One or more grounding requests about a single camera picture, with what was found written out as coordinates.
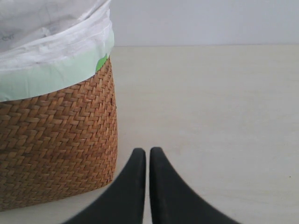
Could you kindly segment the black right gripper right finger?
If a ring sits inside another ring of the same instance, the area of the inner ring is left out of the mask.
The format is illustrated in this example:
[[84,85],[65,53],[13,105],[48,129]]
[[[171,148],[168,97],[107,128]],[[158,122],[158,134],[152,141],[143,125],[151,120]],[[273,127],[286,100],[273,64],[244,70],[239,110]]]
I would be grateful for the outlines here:
[[236,224],[199,195],[173,168],[162,148],[150,150],[149,197],[154,224]]

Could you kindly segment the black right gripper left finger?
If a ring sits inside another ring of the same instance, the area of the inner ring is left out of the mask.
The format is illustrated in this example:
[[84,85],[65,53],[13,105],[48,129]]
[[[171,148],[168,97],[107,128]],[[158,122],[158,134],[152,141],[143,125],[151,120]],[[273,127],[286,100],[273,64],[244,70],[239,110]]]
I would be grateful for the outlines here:
[[146,154],[135,148],[123,170],[92,204],[66,224],[141,224],[146,185]]

